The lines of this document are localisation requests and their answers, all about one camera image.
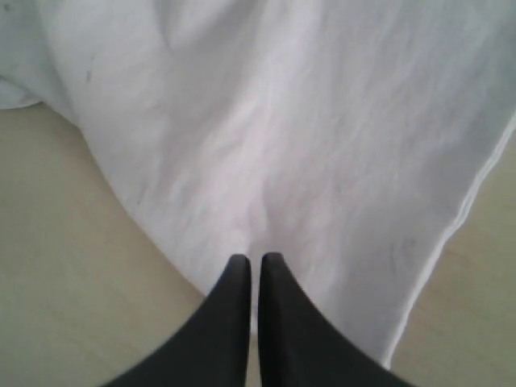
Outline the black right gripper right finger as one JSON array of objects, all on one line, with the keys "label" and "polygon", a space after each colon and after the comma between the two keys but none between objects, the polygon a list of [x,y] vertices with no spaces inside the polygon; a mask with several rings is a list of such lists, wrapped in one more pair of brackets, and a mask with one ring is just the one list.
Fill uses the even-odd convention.
[{"label": "black right gripper right finger", "polygon": [[403,385],[325,319],[280,253],[261,262],[258,348],[263,386]]}]

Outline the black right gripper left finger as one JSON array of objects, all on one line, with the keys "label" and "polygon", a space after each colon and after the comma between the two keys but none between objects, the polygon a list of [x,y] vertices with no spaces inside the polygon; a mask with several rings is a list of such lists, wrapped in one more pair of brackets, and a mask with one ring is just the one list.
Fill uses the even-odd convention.
[{"label": "black right gripper left finger", "polygon": [[188,321],[150,356],[106,386],[244,386],[251,296],[249,259],[233,255]]}]

